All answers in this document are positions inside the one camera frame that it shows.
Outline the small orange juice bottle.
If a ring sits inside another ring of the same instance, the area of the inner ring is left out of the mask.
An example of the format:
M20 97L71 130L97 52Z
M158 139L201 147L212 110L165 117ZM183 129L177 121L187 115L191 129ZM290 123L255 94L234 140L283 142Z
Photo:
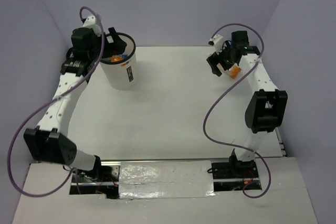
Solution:
M123 55L114 55L112 57L107 58L107 60L112 63L120 62L123 59L124 59Z

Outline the long orange label bottle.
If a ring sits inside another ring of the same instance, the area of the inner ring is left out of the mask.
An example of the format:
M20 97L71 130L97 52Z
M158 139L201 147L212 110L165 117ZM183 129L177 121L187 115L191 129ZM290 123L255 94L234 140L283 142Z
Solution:
M241 72L241 68L238 64L233 64L228 70L224 70L223 73L229 76L231 79L236 79Z

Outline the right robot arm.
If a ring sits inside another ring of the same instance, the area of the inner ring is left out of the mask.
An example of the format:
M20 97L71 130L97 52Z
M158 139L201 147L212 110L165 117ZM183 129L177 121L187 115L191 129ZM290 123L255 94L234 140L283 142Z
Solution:
M208 43L214 47L214 52L207 57L212 73L218 77L226 74L232 79L241 73L252 93L244 114L250 133L243 148L232 150L227 164L213 165L208 172L214 179L254 177L256 152L268 135L281 126L287 92L272 82L261 60L262 51L250 45L247 31L233 32L230 40L214 35Z

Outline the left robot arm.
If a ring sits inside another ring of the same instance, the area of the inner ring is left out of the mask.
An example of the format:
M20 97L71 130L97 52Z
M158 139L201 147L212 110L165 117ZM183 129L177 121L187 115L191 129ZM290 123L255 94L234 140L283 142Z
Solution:
M24 131L25 143L35 161L60 164L84 173L90 181L99 180L108 169L97 155L81 151L71 141L68 128L77 102L88 85L98 58L124 53L127 43L113 27L108 33L98 26L73 30L72 47L61 65L59 83L42 119L35 128Z

